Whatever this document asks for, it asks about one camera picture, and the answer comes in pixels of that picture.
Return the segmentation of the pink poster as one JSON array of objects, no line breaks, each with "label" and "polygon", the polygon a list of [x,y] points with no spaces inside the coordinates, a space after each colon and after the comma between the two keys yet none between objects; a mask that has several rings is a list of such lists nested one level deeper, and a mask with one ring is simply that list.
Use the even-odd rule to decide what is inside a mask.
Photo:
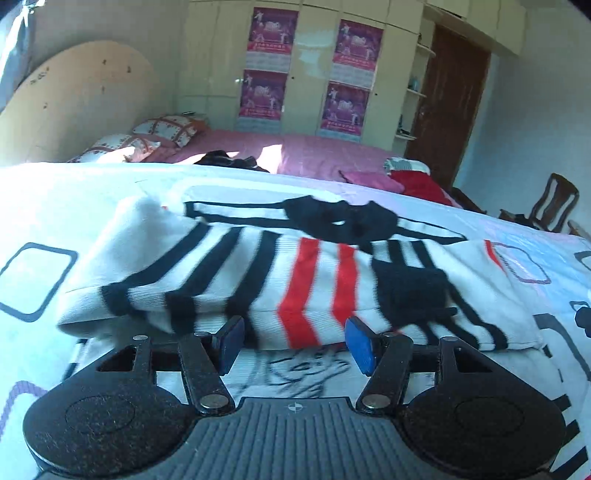
[{"label": "pink poster", "polygon": [[374,85],[383,35],[382,28],[342,19],[329,80],[370,91]]},{"label": "pink poster", "polygon": [[318,136],[360,143],[370,91],[329,82]]},{"label": "pink poster", "polygon": [[286,87],[286,73],[243,71],[235,129],[239,132],[279,135]]},{"label": "pink poster", "polygon": [[245,69],[290,73],[297,19],[296,10],[254,8],[247,40]]}]

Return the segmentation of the dark wooden chair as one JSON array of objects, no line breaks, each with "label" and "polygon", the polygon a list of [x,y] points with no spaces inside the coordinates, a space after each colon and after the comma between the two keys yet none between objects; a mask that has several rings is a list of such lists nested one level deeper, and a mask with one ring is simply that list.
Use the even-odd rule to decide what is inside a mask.
[{"label": "dark wooden chair", "polygon": [[564,176],[552,173],[539,200],[528,215],[501,209],[501,220],[532,229],[561,233],[580,198],[578,188]]}]

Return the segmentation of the lower left pink poster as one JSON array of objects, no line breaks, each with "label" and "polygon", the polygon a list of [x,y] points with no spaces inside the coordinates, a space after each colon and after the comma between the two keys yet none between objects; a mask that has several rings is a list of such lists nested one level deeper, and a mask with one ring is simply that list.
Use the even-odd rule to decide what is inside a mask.
[{"label": "lower left pink poster", "polygon": [[235,129],[239,132],[279,135],[286,87],[286,73],[243,71]]}]

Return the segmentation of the grey curtain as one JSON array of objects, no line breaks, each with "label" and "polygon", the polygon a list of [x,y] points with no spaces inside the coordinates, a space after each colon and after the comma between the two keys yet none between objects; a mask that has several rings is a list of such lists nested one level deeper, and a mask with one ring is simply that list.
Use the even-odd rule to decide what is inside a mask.
[{"label": "grey curtain", "polygon": [[4,110],[29,71],[37,1],[2,1],[0,108]]}]

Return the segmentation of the wall shelves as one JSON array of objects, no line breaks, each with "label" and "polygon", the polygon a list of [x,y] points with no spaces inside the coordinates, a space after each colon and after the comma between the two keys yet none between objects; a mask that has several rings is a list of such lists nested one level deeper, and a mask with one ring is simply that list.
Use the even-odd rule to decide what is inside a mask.
[{"label": "wall shelves", "polygon": [[427,98],[424,93],[425,79],[429,64],[436,56],[432,47],[434,34],[435,23],[432,20],[423,18],[420,24],[418,43],[408,80],[399,127],[396,136],[394,136],[394,145],[397,147],[406,147],[409,142],[413,142],[416,138],[413,135],[414,123],[419,107]]}]

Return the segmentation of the pink bed sheet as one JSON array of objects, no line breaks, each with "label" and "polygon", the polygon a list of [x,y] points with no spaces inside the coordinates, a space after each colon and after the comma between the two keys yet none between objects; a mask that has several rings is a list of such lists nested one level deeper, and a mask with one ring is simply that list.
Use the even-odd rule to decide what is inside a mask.
[{"label": "pink bed sheet", "polygon": [[346,182],[339,171],[389,174],[384,163],[392,152],[348,141],[304,135],[270,135],[208,130],[182,148],[164,142],[148,163],[192,163],[207,152],[223,150],[231,158],[256,158],[270,173]]}]

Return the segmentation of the red folded cloth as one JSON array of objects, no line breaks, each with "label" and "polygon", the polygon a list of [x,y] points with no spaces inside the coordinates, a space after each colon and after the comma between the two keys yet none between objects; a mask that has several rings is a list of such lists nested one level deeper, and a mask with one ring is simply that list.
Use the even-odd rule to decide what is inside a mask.
[{"label": "red folded cloth", "polygon": [[389,176],[404,187],[407,196],[455,207],[448,194],[426,173],[401,170],[391,171]]}]

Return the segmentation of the upper left pink poster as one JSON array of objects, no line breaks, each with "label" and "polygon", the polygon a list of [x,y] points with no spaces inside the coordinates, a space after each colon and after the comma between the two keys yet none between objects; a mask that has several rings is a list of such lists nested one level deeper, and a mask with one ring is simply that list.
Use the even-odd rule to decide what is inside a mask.
[{"label": "upper left pink poster", "polygon": [[290,73],[297,19],[296,10],[254,8],[247,40],[245,69]]}]

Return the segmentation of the upper right pink poster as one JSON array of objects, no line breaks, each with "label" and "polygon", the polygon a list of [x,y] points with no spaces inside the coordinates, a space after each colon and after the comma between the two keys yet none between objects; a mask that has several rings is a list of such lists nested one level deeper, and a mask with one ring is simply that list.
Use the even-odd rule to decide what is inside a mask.
[{"label": "upper right pink poster", "polygon": [[382,28],[342,19],[329,80],[370,91],[374,85],[383,35]]}]

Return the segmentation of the near patterned pillow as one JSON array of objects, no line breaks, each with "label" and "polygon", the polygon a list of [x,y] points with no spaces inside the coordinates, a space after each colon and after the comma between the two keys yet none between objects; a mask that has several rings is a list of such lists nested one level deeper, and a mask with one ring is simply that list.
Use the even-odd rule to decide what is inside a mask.
[{"label": "near patterned pillow", "polygon": [[69,163],[140,163],[160,147],[160,143],[139,135],[115,134],[97,140]]}]

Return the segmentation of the patterned pillow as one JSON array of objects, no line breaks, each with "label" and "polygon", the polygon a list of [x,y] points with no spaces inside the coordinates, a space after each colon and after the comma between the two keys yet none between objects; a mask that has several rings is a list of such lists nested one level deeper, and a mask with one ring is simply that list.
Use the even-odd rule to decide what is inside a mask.
[{"label": "patterned pillow", "polygon": [[115,134],[97,140],[69,163],[140,163],[160,147],[160,143],[139,135]]},{"label": "patterned pillow", "polygon": [[190,115],[164,115],[143,121],[132,128],[135,135],[154,138],[185,147],[195,137],[209,129],[207,121]]}]

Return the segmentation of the cream wardrobe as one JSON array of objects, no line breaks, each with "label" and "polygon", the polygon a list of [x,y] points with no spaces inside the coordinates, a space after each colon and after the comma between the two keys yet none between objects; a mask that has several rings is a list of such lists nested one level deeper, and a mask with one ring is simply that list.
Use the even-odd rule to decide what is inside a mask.
[{"label": "cream wardrobe", "polygon": [[236,130],[253,9],[298,12],[281,132],[318,135],[339,23],[384,30],[360,143],[394,145],[423,18],[487,51],[519,54],[526,10],[517,1],[191,1],[184,17],[177,102],[216,129]]}]

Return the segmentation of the lower right pink poster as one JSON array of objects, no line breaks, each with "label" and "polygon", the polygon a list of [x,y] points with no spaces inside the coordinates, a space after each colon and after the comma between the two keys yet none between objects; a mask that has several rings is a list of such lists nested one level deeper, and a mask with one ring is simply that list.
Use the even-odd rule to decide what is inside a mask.
[{"label": "lower right pink poster", "polygon": [[370,91],[329,82],[318,136],[360,143]]}]

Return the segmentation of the striped knit sweater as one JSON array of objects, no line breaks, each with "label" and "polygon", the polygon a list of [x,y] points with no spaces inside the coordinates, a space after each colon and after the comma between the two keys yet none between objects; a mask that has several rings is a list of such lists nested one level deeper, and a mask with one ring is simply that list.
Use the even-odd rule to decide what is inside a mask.
[{"label": "striped knit sweater", "polygon": [[58,299],[59,328],[119,320],[178,336],[245,321],[263,350],[338,344],[346,321],[421,345],[537,348],[541,333],[487,240],[378,203],[122,200]]}]

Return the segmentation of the far patterned pillow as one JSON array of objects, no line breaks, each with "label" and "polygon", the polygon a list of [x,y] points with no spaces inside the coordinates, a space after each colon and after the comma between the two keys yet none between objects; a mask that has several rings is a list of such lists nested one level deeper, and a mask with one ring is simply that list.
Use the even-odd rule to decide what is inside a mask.
[{"label": "far patterned pillow", "polygon": [[185,147],[195,137],[209,129],[207,121],[190,115],[164,115],[143,121],[132,128],[135,135],[154,138]]}]

